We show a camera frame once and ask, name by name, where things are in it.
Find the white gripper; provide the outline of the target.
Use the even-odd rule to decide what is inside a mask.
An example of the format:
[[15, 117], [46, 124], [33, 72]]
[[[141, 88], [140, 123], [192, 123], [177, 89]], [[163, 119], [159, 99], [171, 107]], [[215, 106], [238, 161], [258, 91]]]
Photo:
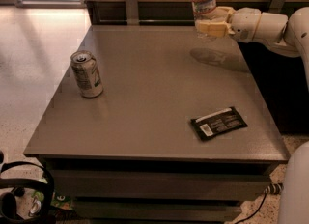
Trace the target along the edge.
[[[237, 42], [252, 42], [261, 14], [258, 9], [236, 11], [232, 7], [218, 6], [206, 14], [207, 20], [196, 21], [195, 26], [198, 32], [207, 36], [223, 38], [232, 35]], [[230, 16], [231, 25], [226, 22]]]

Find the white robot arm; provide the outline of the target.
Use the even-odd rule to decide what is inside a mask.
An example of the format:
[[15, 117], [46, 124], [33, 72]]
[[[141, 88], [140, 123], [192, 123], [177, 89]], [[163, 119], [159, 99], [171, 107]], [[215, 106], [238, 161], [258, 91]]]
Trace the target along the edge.
[[282, 133], [309, 132], [309, 8], [292, 15], [230, 7], [225, 18], [196, 23], [208, 39], [229, 36], [238, 43], [240, 61], [217, 50], [199, 49], [204, 64], [251, 73], [276, 127]]

